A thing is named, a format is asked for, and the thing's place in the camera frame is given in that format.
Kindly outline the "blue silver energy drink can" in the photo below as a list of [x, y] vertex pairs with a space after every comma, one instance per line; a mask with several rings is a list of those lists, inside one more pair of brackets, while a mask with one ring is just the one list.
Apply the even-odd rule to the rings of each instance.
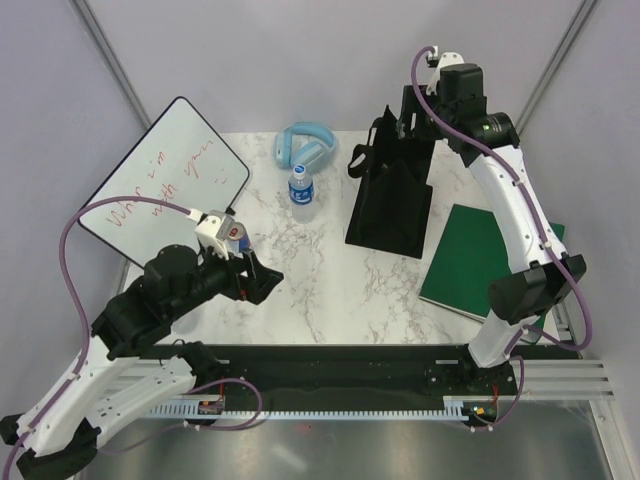
[[228, 233], [228, 242], [230, 251], [237, 256], [240, 256], [244, 250], [252, 248], [247, 229], [241, 222], [234, 221], [232, 223]]

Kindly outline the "clear water bottle blue label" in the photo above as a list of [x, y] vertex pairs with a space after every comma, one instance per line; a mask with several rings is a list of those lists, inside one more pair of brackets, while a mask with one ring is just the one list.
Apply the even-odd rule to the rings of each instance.
[[313, 176], [307, 168], [298, 164], [293, 167], [288, 181], [292, 216], [298, 223], [308, 223], [314, 217], [315, 195]]

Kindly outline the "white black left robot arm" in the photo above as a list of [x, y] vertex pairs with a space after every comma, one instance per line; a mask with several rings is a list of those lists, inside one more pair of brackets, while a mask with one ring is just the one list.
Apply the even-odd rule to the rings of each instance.
[[135, 384], [105, 393], [181, 317], [217, 295], [258, 305], [283, 279], [250, 249], [227, 259], [212, 249], [162, 249], [126, 291], [107, 303], [77, 363], [43, 400], [2, 419], [1, 437], [12, 448], [8, 467], [17, 467], [25, 479], [68, 479], [153, 407], [177, 395], [213, 392], [227, 381], [222, 365], [203, 343], [190, 342]]

